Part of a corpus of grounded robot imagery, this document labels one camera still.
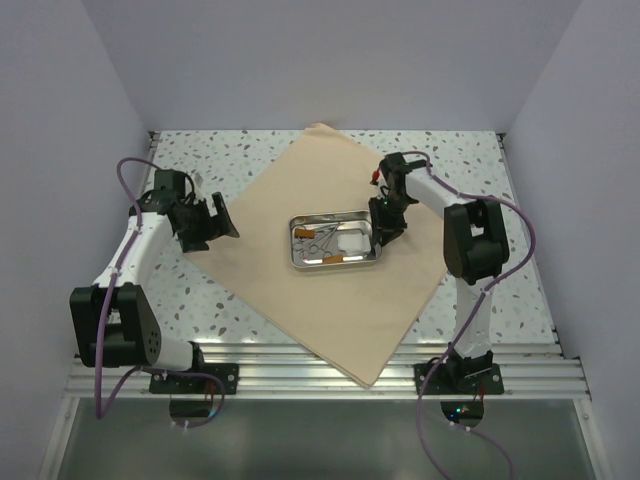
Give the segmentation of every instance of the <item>stainless steel tray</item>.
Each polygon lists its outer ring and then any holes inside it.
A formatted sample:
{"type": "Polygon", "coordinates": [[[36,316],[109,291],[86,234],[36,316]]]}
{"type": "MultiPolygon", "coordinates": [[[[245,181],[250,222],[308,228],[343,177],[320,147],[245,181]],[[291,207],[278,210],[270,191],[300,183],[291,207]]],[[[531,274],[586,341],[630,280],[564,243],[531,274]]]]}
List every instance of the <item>stainless steel tray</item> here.
{"type": "Polygon", "coordinates": [[[301,271],[319,271],[373,265],[382,248],[373,244],[371,215],[367,210],[298,215],[289,220],[291,263],[301,271]],[[313,230],[313,239],[299,239],[296,229],[313,230]],[[349,254],[338,249],[341,234],[359,232],[369,238],[371,249],[349,254]]]}

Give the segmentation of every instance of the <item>tan cloth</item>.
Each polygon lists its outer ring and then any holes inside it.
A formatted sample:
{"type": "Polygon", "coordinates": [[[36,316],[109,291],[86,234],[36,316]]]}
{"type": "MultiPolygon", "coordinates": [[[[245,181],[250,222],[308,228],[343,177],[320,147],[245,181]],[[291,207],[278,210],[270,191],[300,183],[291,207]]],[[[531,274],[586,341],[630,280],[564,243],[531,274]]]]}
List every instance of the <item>tan cloth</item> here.
{"type": "Polygon", "coordinates": [[[410,207],[409,228],[372,267],[299,272],[290,260],[295,215],[367,210],[382,154],[317,124],[229,205],[239,239],[187,257],[312,352],[372,385],[445,272],[442,221],[410,207]]]}

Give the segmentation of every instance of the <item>speckled countertop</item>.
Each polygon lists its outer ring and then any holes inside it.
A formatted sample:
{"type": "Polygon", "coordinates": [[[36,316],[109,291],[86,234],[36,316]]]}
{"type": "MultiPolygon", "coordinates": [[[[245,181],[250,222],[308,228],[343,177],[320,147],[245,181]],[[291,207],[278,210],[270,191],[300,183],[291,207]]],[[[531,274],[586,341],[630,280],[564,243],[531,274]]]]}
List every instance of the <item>speckled countertop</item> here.
{"type": "MultiPolygon", "coordinates": [[[[513,193],[494,132],[345,131],[381,154],[427,150],[435,171],[466,192],[512,199],[513,193]]],[[[229,204],[300,134],[293,130],[164,131],[155,163],[204,179],[203,194],[220,191],[229,204]]],[[[526,253],[527,245],[515,213],[503,209],[511,258],[507,268],[526,253]]],[[[295,343],[183,257],[178,242],[158,259],[147,296],[161,327],[185,340],[224,343],[295,343]]],[[[455,324],[456,289],[447,275],[403,343],[447,342],[455,324]]],[[[533,268],[496,287],[491,340],[494,343],[554,343],[552,323],[533,268]]]]}

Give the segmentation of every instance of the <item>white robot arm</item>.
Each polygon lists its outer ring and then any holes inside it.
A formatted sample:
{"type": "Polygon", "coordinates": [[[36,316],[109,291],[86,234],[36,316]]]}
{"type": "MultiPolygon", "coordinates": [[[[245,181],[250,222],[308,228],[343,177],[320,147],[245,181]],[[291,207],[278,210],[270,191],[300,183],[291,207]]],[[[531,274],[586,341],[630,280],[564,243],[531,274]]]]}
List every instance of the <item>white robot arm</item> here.
{"type": "Polygon", "coordinates": [[[105,326],[102,364],[105,367],[139,365],[157,370],[198,370],[202,353],[196,344],[163,335],[144,290],[157,257],[165,245],[177,235],[184,252],[208,250],[207,241],[222,235],[238,237],[220,193],[213,195],[216,215],[210,217],[206,201],[197,198],[190,177],[180,171],[157,169],[154,188],[137,201],[142,215],[141,226],[135,209],[129,211],[125,238],[104,272],[89,287],[74,289],[69,303],[84,365],[94,367],[96,340],[102,304],[107,296],[114,272],[109,313],[119,313],[119,322],[105,326]],[[191,183],[186,193],[185,180],[191,183]],[[128,245],[134,230],[135,241],[128,245]],[[117,260],[129,248],[124,263],[117,260]]]}
{"type": "MultiPolygon", "coordinates": [[[[451,187],[434,179],[427,161],[407,163],[402,153],[387,155],[374,172],[378,195],[369,200],[374,243],[384,247],[407,228],[404,211],[422,203],[444,220],[443,254],[456,279],[454,338],[482,290],[502,272],[509,248],[500,205],[488,199],[463,200],[451,187]]],[[[454,347],[449,373],[454,382],[491,371],[489,338],[491,297],[487,297],[454,347]]]]}

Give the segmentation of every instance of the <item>white wall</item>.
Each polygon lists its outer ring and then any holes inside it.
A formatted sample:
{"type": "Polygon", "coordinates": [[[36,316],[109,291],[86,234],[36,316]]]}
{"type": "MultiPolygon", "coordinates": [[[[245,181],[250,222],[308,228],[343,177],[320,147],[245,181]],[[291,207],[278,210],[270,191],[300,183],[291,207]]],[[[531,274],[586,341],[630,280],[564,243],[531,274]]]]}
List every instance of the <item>white wall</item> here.
{"type": "Polygon", "coordinates": [[[29,479],[76,351],[69,294],[124,233],[115,166],[146,132],[79,0],[3,1],[0,45],[0,477],[29,479]]]}
{"type": "Polygon", "coordinates": [[[579,0],[84,0],[148,127],[506,131],[579,0]]]}
{"type": "Polygon", "coordinates": [[[640,3],[584,0],[507,135],[560,340],[618,478],[638,477],[640,3]]]}

